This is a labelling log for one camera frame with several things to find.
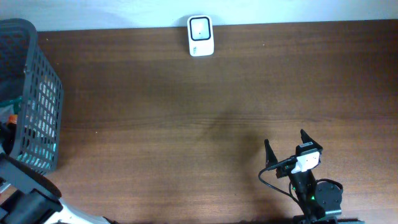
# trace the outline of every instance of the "gray plastic basket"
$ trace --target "gray plastic basket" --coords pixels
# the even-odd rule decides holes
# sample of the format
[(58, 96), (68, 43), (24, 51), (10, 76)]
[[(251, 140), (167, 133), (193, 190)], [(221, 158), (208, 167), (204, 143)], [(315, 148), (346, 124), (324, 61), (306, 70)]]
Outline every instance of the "gray plastic basket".
[(0, 101), (22, 96), (10, 156), (36, 172), (55, 170), (63, 88), (37, 44), (33, 24), (0, 21)]

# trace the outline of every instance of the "brown tabletop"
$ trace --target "brown tabletop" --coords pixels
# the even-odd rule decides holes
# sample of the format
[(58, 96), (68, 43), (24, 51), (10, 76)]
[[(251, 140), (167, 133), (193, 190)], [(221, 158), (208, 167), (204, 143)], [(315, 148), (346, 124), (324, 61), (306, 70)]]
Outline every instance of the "brown tabletop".
[[(214, 27), (193, 58), (186, 28), (43, 32), (65, 89), (65, 200), (121, 223), (232, 223), (300, 215), (260, 183), (300, 129), (313, 173), (344, 185), (343, 215), (398, 220), (398, 21)], [(289, 179), (264, 179), (284, 190)]]

